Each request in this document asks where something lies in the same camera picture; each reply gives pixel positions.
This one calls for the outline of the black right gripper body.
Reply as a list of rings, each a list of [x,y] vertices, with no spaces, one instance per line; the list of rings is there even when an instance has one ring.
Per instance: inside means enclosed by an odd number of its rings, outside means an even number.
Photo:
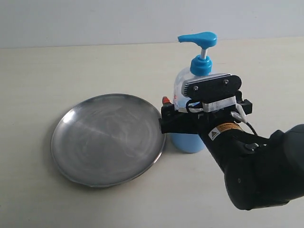
[[[252,113],[248,100],[216,112],[179,112],[174,105],[161,107],[162,133],[197,134],[213,157],[246,157],[252,154],[252,134],[238,125]]]

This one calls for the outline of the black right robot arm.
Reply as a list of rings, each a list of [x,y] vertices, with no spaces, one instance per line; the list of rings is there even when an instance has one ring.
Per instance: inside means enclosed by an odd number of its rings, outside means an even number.
[[[304,126],[299,124],[269,138],[247,133],[240,126],[240,111],[252,104],[237,93],[235,105],[206,113],[187,104],[179,112],[162,99],[163,133],[198,135],[224,174],[233,205],[240,210],[282,206],[304,195]]]

